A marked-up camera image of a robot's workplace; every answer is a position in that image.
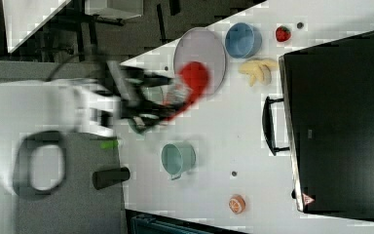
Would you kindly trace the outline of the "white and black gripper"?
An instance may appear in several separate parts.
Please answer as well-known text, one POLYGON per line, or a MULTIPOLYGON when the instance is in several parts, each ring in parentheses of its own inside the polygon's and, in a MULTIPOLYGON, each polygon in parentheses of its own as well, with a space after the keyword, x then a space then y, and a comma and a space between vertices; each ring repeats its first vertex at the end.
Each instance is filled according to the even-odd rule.
POLYGON ((175 112, 173 104, 158 104, 143 93, 144 88, 169 85, 169 77, 148 72, 143 68, 121 65, 113 60, 108 60, 106 65, 112 78, 112 92, 120 95, 123 101, 123 117, 132 118, 147 114, 166 119, 175 112))

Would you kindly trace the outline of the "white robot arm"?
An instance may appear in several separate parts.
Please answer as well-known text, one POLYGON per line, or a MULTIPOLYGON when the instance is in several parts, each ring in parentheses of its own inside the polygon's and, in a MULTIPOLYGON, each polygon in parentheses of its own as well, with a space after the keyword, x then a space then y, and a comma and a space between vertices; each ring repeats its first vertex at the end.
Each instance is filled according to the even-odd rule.
POLYGON ((144 95, 172 79, 108 60, 101 79, 26 80, 0 83, 0 178, 4 187, 25 200, 41 200, 55 191, 32 184, 32 157, 53 146, 64 160, 65 136, 83 133, 115 138, 115 123, 133 120, 148 130, 169 115, 169 108, 144 95))

